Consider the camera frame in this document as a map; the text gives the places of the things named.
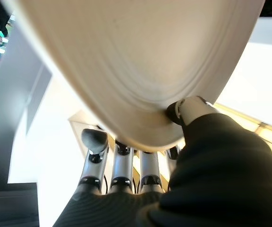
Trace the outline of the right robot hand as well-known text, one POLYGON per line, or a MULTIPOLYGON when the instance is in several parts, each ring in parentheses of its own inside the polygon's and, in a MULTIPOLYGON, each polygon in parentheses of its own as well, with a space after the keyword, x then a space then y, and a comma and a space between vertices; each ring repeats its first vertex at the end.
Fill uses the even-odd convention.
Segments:
POLYGON ((166 193, 104 196, 81 182, 57 227, 272 227, 272 151, 256 134, 193 96, 171 104, 180 151, 166 193))

